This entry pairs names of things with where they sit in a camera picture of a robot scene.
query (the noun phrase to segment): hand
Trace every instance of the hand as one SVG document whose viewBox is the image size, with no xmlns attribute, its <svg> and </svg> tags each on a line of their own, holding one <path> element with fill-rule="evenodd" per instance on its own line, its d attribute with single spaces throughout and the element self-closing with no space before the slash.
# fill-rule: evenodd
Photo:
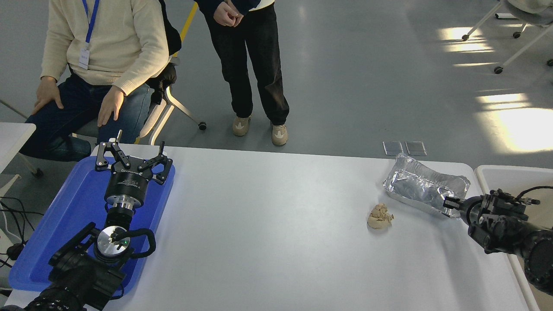
<svg viewBox="0 0 553 311">
<path fill-rule="evenodd" d="M 100 107 L 100 112 L 98 114 L 98 127 L 107 124 L 112 112 L 113 120 L 117 121 L 117 119 L 119 119 L 119 110 L 123 105 L 124 97 L 125 93 L 123 93 L 119 87 L 111 87 L 109 92 L 104 96 L 102 107 Z"/>
<path fill-rule="evenodd" d="M 42 109 L 47 103 L 55 101 L 59 109 L 63 109 L 64 105 L 61 104 L 60 90 L 56 85 L 56 79 L 50 76 L 43 76 L 40 78 L 40 85 L 36 90 L 36 102 L 33 112 L 34 115 Z"/>
<path fill-rule="evenodd" d="M 235 10 L 238 13 L 238 16 L 236 16 L 236 20 L 234 21 L 234 26 L 233 26 L 233 27 L 236 27 L 242 21 L 242 18 L 244 18 L 244 15 L 242 15 L 238 11 L 238 9 L 234 6 L 234 3 L 232 3 L 231 0 L 227 0 L 227 4 L 231 9 Z"/>
<path fill-rule="evenodd" d="M 215 10 L 215 13 L 213 14 L 213 19 L 220 25 L 234 26 L 238 14 L 238 11 L 232 9 L 225 2 L 221 2 L 221 4 L 219 4 L 217 9 Z"/>
</svg>

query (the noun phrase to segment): yellow line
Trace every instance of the yellow line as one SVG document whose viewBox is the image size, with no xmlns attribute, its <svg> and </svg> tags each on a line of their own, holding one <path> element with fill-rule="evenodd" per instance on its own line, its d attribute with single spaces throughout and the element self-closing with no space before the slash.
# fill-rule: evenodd
<svg viewBox="0 0 553 311">
<path fill-rule="evenodd" d="M 184 42 L 184 38 L 186 37 L 186 33 L 188 32 L 188 29 L 190 28 L 190 24 L 192 23 L 192 20 L 194 19 L 194 15 L 196 15 L 196 12 L 198 11 L 198 4 L 194 2 L 194 5 L 192 6 L 192 10 L 190 10 L 190 14 L 188 15 L 188 19 L 186 20 L 186 23 L 184 23 L 184 27 L 182 28 L 182 31 L 180 32 L 180 41 Z M 173 54 L 174 57 L 177 57 L 178 51 Z"/>
</svg>

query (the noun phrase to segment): standing person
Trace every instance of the standing person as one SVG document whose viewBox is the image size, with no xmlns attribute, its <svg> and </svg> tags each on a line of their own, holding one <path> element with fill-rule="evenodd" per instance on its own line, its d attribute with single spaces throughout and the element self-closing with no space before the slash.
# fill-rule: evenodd
<svg viewBox="0 0 553 311">
<path fill-rule="evenodd" d="M 91 153 L 70 134 L 98 117 L 98 143 L 123 130 L 134 143 L 150 106 L 145 82 L 169 59 L 158 0 L 50 0 L 36 103 L 36 131 L 20 152 L 78 161 Z M 67 64 L 71 76 L 56 85 Z"/>
<path fill-rule="evenodd" d="M 232 132 L 244 136 L 252 118 L 252 88 L 249 83 L 246 47 L 257 79 L 261 104 L 273 128 L 275 145 L 288 141 L 277 15 L 274 0 L 195 0 L 204 14 L 211 41 L 221 59 L 223 78 L 231 89 L 236 118 Z"/>
</svg>

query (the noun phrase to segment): shoe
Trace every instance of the shoe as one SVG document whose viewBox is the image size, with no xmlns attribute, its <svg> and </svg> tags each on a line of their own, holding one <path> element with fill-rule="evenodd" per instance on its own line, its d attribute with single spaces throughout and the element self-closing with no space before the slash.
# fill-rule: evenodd
<svg viewBox="0 0 553 311">
<path fill-rule="evenodd" d="M 232 133 L 236 136 L 244 136 L 249 130 L 249 120 L 252 118 L 250 115 L 247 118 L 236 117 L 232 122 Z"/>
<path fill-rule="evenodd" d="M 271 140 L 273 144 L 282 146 L 288 141 L 288 131 L 286 125 L 271 125 L 273 127 L 273 134 Z"/>
</svg>

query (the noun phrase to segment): id badge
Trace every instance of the id badge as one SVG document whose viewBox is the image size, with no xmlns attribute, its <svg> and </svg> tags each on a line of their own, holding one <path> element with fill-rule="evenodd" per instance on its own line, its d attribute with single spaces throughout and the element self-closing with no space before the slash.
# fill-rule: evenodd
<svg viewBox="0 0 553 311">
<path fill-rule="evenodd" d="M 81 56 L 79 56 L 79 67 L 88 69 L 88 59 L 90 57 L 90 51 L 88 49 L 81 49 Z"/>
</svg>

